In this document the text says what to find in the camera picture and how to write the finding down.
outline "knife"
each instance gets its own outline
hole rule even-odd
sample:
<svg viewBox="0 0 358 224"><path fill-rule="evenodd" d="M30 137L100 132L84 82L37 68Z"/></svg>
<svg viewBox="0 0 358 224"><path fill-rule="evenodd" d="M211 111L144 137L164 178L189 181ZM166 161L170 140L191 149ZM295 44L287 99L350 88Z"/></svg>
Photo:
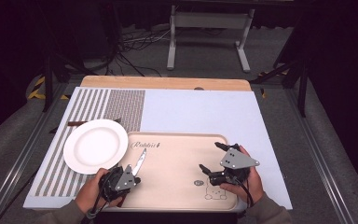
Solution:
<svg viewBox="0 0 358 224"><path fill-rule="evenodd" d="M132 170L132 175L136 176L138 174L139 169L141 169L141 166L144 163L145 157L146 157L146 148L142 152L141 157L139 157L139 160L136 162L136 165Z"/></svg>
<svg viewBox="0 0 358 224"><path fill-rule="evenodd" d="M120 119L114 119L113 121L120 123L121 122L121 118ZM74 127L74 126L80 126L84 123L87 123L89 121L85 121L85 120L80 120L80 121L68 121L68 127Z"/></svg>

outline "dark background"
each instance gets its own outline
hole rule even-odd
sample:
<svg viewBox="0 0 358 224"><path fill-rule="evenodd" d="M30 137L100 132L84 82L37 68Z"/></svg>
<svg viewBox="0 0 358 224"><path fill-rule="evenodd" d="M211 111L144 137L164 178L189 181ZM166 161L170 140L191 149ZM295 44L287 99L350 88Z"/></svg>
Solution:
<svg viewBox="0 0 358 224"><path fill-rule="evenodd" d="M82 1L68 13L68 2L51 2L43 7L47 18L50 15L56 20L51 31L58 50L80 63L85 58L106 56L106 46L111 44L106 37L112 36L106 28L115 27L103 22L101 6L91 7L90 2ZM126 7L118 16L125 26L136 24L148 29L165 23L167 12L166 7ZM0 124L26 103L25 90L43 69L43 43L24 18L21 7L0 1ZM296 12L258 10L253 26L290 27L298 18ZM95 35L87 35L90 30ZM87 38L83 40L88 41L78 41L84 35ZM342 1L331 14L302 15L279 61L290 62L304 52L312 56L310 80L358 173L358 1Z"/></svg>

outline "metal stand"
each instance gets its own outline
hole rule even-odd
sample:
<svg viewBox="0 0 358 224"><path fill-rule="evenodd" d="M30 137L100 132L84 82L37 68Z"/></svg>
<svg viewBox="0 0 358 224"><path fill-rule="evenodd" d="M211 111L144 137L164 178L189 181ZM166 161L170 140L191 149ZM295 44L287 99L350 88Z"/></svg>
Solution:
<svg viewBox="0 0 358 224"><path fill-rule="evenodd" d="M251 9L248 14L224 14L224 13L198 13L198 12L176 12L176 6L171 9L171 42L168 52L167 69L173 70L175 64L176 52L176 27L203 27L203 28L224 28L224 29L242 29L242 37L240 41L236 41L236 49L241 60L242 70L249 73L251 68L246 59L243 47L255 10Z"/></svg>

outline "cable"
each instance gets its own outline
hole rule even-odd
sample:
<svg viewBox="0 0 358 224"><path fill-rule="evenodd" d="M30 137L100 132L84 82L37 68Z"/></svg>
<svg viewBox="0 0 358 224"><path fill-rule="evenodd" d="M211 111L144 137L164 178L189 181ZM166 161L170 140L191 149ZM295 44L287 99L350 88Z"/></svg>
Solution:
<svg viewBox="0 0 358 224"><path fill-rule="evenodd" d="M249 190L240 182L240 180L235 179L235 181L245 190L246 194L248 195L248 207L253 207L255 205L251 192L249 192Z"/></svg>
<svg viewBox="0 0 358 224"><path fill-rule="evenodd" d="M106 185L107 181L110 179L110 176L113 174L113 172L110 172L109 175L104 180L103 184L100 186L100 191L98 192L98 196L95 199L94 206L87 212L87 214L84 216L84 218L81 221L81 224L89 224L101 211L102 208L106 206L106 204L97 212L97 206L98 202L100 201L102 194L103 194L103 188Z"/></svg>
<svg viewBox="0 0 358 224"><path fill-rule="evenodd" d="M107 76L108 72L109 72L109 64L106 65L106 72L105 75Z"/></svg>
<svg viewBox="0 0 358 224"><path fill-rule="evenodd" d="M133 65L126 57L124 57L124 55L121 53L121 52L119 52L118 53L122 58L124 58L131 66L132 66L132 68L133 69L135 69L135 71L137 71L138 73L139 73L139 75L141 75L141 76L145 76L141 71L139 71L137 68L136 68L136 66L135 65Z"/></svg>
<svg viewBox="0 0 358 224"><path fill-rule="evenodd" d="M121 72L121 75L124 76L124 73L123 73L123 67L121 67L121 65L117 62L117 58L115 58L115 62L117 63L117 65L120 67L120 72Z"/></svg>
<svg viewBox="0 0 358 224"><path fill-rule="evenodd" d="M125 62L121 61L120 59L118 59L118 60L121 61L122 63L126 64L126 65L130 65L130 66L133 67L137 72L139 72L139 70L136 69L136 68L149 69L149 70L155 71L160 77L162 77L161 73L160 73L158 70L156 70L156 69L154 69L154 68L149 68L149 67L142 67L142 66L133 65L132 63L130 63L130 61L129 61L126 57L124 57L124 55L122 55L121 53L119 53L119 54L120 54L120 56L122 56L128 63L125 63Z"/></svg>
<svg viewBox="0 0 358 224"><path fill-rule="evenodd" d="M140 38L143 34L145 34L146 31L145 30L140 30L140 31L132 31L132 32L128 32L126 34L123 34L123 35L129 35L131 36L130 38L127 38L127 39L134 39L134 38Z"/></svg>
<svg viewBox="0 0 358 224"><path fill-rule="evenodd" d="M97 71L100 69L105 68L107 65L109 65L111 62L113 61L113 57L112 58L108 58L107 61L105 63L90 67L90 68L86 68L90 71ZM72 68L66 68L70 73L72 74L83 74L81 71L77 70L77 69L72 69Z"/></svg>
<svg viewBox="0 0 358 224"><path fill-rule="evenodd" d="M14 195L14 197L11 199L11 201L6 205L5 209L0 214L0 220L5 215L7 209L16 201L16 199L20 196L22 191L27 187L27 185L32 183L32 180L37 174L37 171L39 170L40 166L34 171L34 173L28 178L27 182L21 187L21 189Z"/></svg>
<svg viewBox="0 0 358 224"><path fill-rule="evenodd" d="M132 49L135 50L142 50L147 47L149 47L151 44L158 42L161 39L164 39L163 37L169 32L170 30L165 31L165 33L161 36L157 36L159 33L164 31L158 31L155 34L153 32L150 32L150 35L148 36L142 36L143 33L138 35L136 38L126 38L123 40L124 49L121 52L128 52Z"/></svg>

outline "black cable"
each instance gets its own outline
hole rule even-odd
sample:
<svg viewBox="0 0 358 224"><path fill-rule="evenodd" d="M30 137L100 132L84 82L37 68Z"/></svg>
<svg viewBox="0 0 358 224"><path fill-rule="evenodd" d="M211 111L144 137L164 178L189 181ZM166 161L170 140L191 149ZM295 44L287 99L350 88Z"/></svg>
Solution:
<svg viewBox="0 0 358 224"><path fill-rule="evenodd" d="M129 64L130 64L130 66L132 66L132 68L133 69L135 69L135 71L137 71L138 73L139 73L139 75L141 75L141 76L145 76L141 71L139 71L137 68L136 68L136 66L135 65L133 65L126 57L124 57L124 55L121 53L121 52L119 52L118 53L123 59L125 59Z"/></svg>
<svg viewBox="0 0 358 224"><path fill-rule="evenodd" d="M107 181L110 179L110 176L113 174L113 172L110 172L109 175L106 177L106 179L104 180L103 184L100 186L100 191L98 192L98 196L95 199L95 203L94 206L92 206L92 208L87 212L87 214L91 214L93 215L93 218L89 218L89 216L85 216L82 221L81 224L89 224L98 214L100 211L97 212L97 206L98 206L98 202L100 201L102 194L103 194L103 188L106 185Z"/></svg>
<svg viewBox="0 0 358 224"><path fill-rule="evenodd" d="M132 66L132 67L143 68L143 69L149 69L149 70L155 71L160 77L162 77L161 73L160 73L158 70L154 69L154 68L149 68L149 67L142 67L142 66L138 66L138 65L133 65L133 64L125 63L125 62L123 62L123 61L121 61L121 62L124 63L124 64L126 64L126 65Z"/></svg>
<svg viewBox="0 0 358 224"><path fill-rule="evenodd" d="M240 182L240 180L235 179L235 181L245 190L246 194L248 195L248 200L250 201L250 202L248 202L248 207L253 207L255 205L255 203L253 201L251 192L249 192L249 190Z"/></svg>
<svg viewBox="0 0 358 224"><path fill-rule="evenodd" d="M128 52L132 49L135 49L135 50L145 49L145 48L149 47L151 44L156 43L159 40L161 40L162 37L168 33L168 31L169 30L161 30L161 31L157 31L156 33L153 33L151 31L150 34L145 37L139 37L139 36L142 36L142 34L140 34L139 36L134 37L133 39L130 39L130 38L125 39L125 40L123 40L123 43L125 44L125 46L121 52ZM162 35L161 37L157 37L157 35L162 32L165 32L165 34Z"/></svg>
<svg viewBox="0 0 358 224"><path fill-rule="evenodd" d="M115 58L115 62L117 63L117 65L120 67L120 72L121 72L121 75L124 76L124 73L123 73L123 67L121 67L121 65L117 62L117 58Z"/></svg>
<svg viewBox="0 0 358 224"><path fill-rule="evenodd" d="M27 185L31 184L34 177L37 174L37 171L39 170L40 166L34 171L34 173L28 178L27 182L21 187L21 189L16 193L16 195L14 195L14 197L11 199L11 201L5 206L4 210L1 212L0 214L0 220L2 219L2 217L4 216L4 214L6 213L7 209L14 203L14 201L16 201L16 199L20 196L20 194L22 193L22 191L27 187Z"/></svg>
<svg viewBox="0 0 358 224"><path fill-rule="evenodd" d="M106 72L105 72L105 75L106 75L106 76L107 76L108 72L109 72L109 64L106 65Z"/></svg>
<svg viewBox="0 0 358 224"><path fill-rule="evenodd" d="M100 69L103 69L105 68L107 65L109 65L111 62L113 61L113 57L108 57L107 58L107 61L105 63L102 63L102 64L98 64L96 66L93 66L93 67L90 67L90 68L86 68L92 72L94 71L97 71L97 70L100 70ZM66 68L70 73L72 74L83 74L83 72L77 70L77 69L71 69L71 68Z"/></svg>
<svg viewBox="0 0 358 224"><path fill-rule="evenodd" d="M123 39L123 41L128 41L128 40L131 40L131 39L141 38L143 36L143 34L145 34L145 33L146 33L146 31L144 31L144 30L128 32L128 33L123 34L123 35L129 35L129 36L131 36L131 38Z"/></svg>
<svg viewBox="0 0 358 224"><path fill-rule="evenodd" d="M65 62L66 64L69 64L71 66L73 66L75 69L77 69L78 71L82 72L83 74L88 74L88 75L97 75L95 74L93 71L90 71L89 69L87 69L86 67L84 66L81 66L81 65L78 65L74 62L72 62L72 60L66 58L65 56L59 54L59 53L56 53L55 54L56 57L58 57L59 59L61 59L63 62Z"/></svg>
<svg viewBox="0 0 358 224"><path fill-rule="evenodd" d="M109 69L109 74L115 76L116 74L113 72L113 69Z"/></svg>

